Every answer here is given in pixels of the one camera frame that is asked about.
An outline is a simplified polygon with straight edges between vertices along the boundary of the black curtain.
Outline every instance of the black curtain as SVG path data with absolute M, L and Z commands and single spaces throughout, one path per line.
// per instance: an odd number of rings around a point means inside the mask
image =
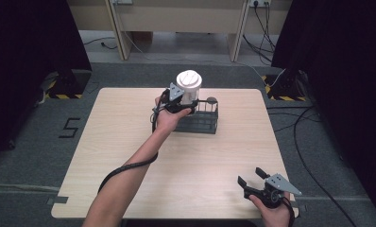
M 51 72 L 91 70 L 65 0 L 0 1 L 0 147 L 22 125 Z
M 376 1 L 293 0 L 272 65 L 308 74 L 327 128 L 376 206 Z

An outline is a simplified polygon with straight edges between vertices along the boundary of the wooden table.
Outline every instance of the wooden table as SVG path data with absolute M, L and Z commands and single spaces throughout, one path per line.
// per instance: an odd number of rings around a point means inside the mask
M 53 217 L 85 218 L 102 180 L 150 135 L 151 109 L 163 90 L 100 91 L 59 192 L 67 202 L 54 204 Z M 219 102 L 216 134 L 173 132 L 125 218 L 259 218 L 238 175 L 259 189 L 265 181 L 256 166 L 288 179 L 261 92 L 202 88 L 200 99 L 208 96 Z

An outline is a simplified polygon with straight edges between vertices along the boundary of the yellow and black tape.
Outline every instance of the yellow and black tape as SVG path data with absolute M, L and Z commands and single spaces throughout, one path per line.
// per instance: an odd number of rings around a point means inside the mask
M 272 100 L 282 100 L 282 101 L 305 101 L 306 98 L 303 96 L 302 91 L 298 86 L 292 86 L 290 89 L 282 89 L 277 86 L 271 86 L 273 84 L 270 81 L 274 81 L 276 76 L 262 76 L 265 82 L 265 92 L 267 97 Z
M 46 90 L 46 98 L 57 98 L 57 99 L 70 99 L 70 98 L 82 98 L 82 94 L 73 94 L 56 91 L 56 81 L 50 83 L 49 87 Z

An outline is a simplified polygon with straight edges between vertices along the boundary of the white cup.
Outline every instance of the white cup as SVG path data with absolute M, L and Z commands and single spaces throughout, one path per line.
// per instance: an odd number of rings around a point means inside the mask
M 189 105 L 199 97 L 202 77 L 194 70 L 187 70 L 177 76 L 177 86 L 184 90 L 181 104 Z

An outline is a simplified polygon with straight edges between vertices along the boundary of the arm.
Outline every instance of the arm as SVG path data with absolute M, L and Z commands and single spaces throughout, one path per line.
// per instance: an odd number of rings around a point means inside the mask
M 289 200 L 289 193 L 285 192 L 284 196 Z M 259 198 L 250 195 L 249 199 L 261 211 L 262 219 L 266 227 L 287 227 L 289 224 L 290 214 L 286 206 L 281 204 L 275 209 L 265 207 Z
M 190 109 L 182 110 L 179 113 L 161 111 L 157 119 L 157 129 L 124 165 L 152 158 L 171 131 L 176 128 L 179 120 L 189 112 L 191 112 Z M 149 165 L 140 166 L 110 178 L 94 199 L 83 226 L 118 226 L 148 169 Z

